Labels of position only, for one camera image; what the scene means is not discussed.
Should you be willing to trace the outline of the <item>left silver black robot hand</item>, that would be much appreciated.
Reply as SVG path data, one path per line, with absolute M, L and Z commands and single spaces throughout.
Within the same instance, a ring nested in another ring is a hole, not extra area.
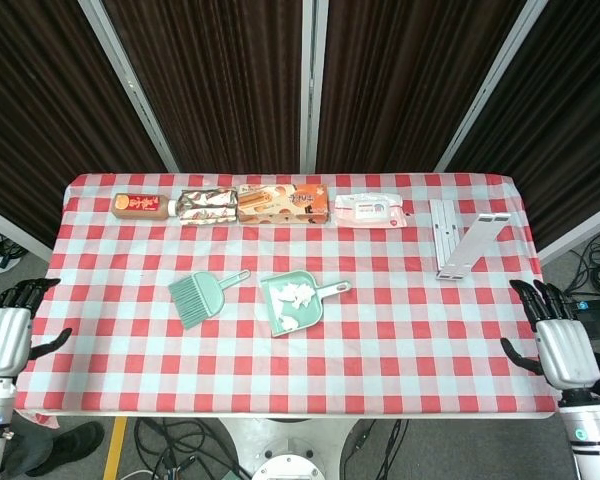
M 71 328 L 48 343 L 32 345 L 37 311 L 45 294 L 60 282 L 59 278 L 27 279 L 0 293 L 0 378 L 15 379 L 29 361 L 59 350 L 68 341 Z

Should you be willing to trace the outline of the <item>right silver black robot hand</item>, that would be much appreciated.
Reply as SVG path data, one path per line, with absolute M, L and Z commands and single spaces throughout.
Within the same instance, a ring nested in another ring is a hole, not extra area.
M 565 294 L 551 283 L 539 280 L 529 284 L 513 279 L 534 335 L 538 358 L 519 354 L 509 339 L 500 344 L 517 367 L 542 376 L 560 391 L 589 389 L 600 380 L 600 370 L 583 324 L 575 318 Z

